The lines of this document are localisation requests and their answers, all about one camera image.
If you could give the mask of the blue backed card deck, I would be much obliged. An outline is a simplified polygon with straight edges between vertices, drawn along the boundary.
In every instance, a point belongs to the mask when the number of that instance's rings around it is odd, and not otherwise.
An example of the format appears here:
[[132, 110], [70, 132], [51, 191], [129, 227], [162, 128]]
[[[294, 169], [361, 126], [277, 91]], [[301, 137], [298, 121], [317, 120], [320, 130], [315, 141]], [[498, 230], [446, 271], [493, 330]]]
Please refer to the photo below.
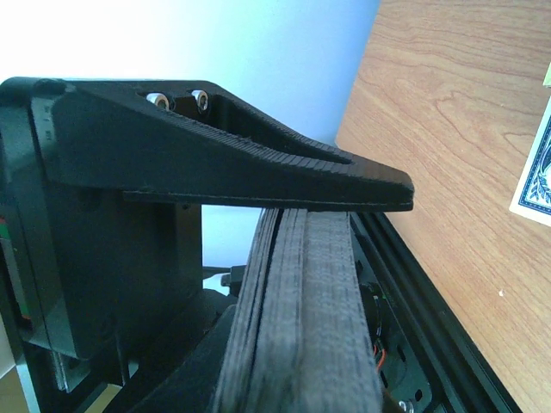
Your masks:
[[348, 213], [261, 214], [212, 409], [381, 411]]

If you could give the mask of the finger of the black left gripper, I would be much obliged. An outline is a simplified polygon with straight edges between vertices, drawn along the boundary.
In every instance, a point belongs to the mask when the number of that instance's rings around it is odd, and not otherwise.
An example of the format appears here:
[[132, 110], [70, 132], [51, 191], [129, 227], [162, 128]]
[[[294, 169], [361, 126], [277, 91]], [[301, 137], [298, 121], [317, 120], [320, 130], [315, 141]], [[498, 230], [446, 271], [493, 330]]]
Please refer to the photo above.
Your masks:
[[207, 412], [235, 314], [234, 303], [201, 303], [153, 344], [115, 397], [117, 412]]
[[402, 212], [403, 171], [309, 139], [201, 81], [65, 81], [32, 87], [46, 176], [130, 200]]

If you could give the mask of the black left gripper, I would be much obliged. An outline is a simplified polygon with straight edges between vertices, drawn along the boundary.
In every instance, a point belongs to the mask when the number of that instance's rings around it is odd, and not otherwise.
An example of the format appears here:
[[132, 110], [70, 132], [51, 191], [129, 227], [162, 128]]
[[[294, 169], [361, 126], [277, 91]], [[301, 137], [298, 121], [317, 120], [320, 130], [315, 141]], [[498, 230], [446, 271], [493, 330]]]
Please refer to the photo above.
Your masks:
[[1, 86], [2, 311], [33, 412], [81, 412], [201, 291], [187, 121], [142, 83]]

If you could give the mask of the black front frame rail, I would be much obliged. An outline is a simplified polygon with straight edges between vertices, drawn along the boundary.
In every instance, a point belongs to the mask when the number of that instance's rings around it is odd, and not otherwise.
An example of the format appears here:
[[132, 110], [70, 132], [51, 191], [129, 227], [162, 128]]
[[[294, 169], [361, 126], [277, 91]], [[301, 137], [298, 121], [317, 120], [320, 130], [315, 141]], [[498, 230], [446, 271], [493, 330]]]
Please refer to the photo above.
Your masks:
[[360, 291], [386, 396], [404, 412], [518, 412], [382, 213], [351, 216]]

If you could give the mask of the blue club special card box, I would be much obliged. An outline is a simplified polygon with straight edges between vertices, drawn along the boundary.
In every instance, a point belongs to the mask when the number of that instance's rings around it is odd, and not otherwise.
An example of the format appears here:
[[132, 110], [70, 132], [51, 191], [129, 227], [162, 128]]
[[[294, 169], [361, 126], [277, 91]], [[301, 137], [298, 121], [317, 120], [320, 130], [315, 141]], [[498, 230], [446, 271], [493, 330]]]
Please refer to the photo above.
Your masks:
[[509, 210], [550, 226], [550, 101], [543, 113]]

